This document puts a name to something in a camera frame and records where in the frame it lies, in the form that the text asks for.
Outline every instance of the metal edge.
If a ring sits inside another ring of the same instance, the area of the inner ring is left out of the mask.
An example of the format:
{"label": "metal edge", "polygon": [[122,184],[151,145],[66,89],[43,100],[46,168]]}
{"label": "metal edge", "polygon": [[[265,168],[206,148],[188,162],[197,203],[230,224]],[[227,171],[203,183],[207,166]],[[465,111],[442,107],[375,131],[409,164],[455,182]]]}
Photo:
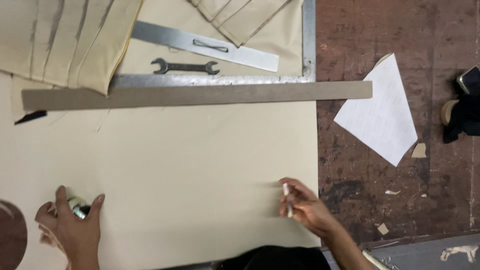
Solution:
{"label": "metal edge", "polygon": [[218,86],[309,83],[316,81],[315,0],[302,6],[303,76],[115,74],[110,87]]}

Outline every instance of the metal ruler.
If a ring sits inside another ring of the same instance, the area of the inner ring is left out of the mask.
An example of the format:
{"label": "metal ruler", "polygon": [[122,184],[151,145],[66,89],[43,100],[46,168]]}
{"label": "metal ruler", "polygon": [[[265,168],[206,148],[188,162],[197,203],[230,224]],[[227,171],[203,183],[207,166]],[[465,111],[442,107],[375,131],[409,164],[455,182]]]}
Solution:
{"label": "metal ruler", "polygon": [[277,72],[280,59],[278,55],[269,52],[244,46],[237,48],[232,43],[215,38],[142,21],[135,23],[132,38],[272,72]]}

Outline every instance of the handwritten paper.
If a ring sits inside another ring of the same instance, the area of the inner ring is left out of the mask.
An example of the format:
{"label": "handwritten paper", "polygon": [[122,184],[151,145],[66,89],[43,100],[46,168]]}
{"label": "handwritten paper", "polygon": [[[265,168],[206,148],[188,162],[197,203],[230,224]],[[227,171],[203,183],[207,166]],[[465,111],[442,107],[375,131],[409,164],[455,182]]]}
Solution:
{"label": "handwritten paper", "polygon": [[334,122],[397,166],[418,137],[395,54],[380,60],[364,81],[373,81],[373,98],[347,100]]}

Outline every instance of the wrench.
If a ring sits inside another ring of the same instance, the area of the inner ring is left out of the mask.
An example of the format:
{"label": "wrench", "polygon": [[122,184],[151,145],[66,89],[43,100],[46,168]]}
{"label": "wrench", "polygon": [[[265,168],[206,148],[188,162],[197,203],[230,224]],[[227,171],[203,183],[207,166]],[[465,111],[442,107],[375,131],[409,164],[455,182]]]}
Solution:
{"label": "wrench", "polygon": [[178,64],[167,63],[163,58],[157,58],[152,61],[152,64],[160,64],[160,70],[154,71],[155,74],[165,74],[170,70],[184,70],[184,71],[203,71],[210,75],[219,73],[219,70],[212,70],[212,66],[218,64],[217,62],[208,62],[205,65],[192,65],[192,64]]}

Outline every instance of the stained wooden surface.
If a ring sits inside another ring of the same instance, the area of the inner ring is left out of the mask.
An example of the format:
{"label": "stained wooden surface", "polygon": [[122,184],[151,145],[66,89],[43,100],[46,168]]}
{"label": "stained wooden surface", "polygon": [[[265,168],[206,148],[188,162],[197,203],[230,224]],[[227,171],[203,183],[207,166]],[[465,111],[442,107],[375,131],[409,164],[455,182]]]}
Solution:
{"label": "stained wooden surface", "polygon": [[439,115],[456,97],[452,80],[479,61],[478,0],[317,1],[316,12],[317,81],[362,80],[394,52],[427,146],[427,158],[412,147],[394,167],[333,122],[342,101],[318,101],[321,198],[364,246],[479,230],[480,138],[443,144]]}

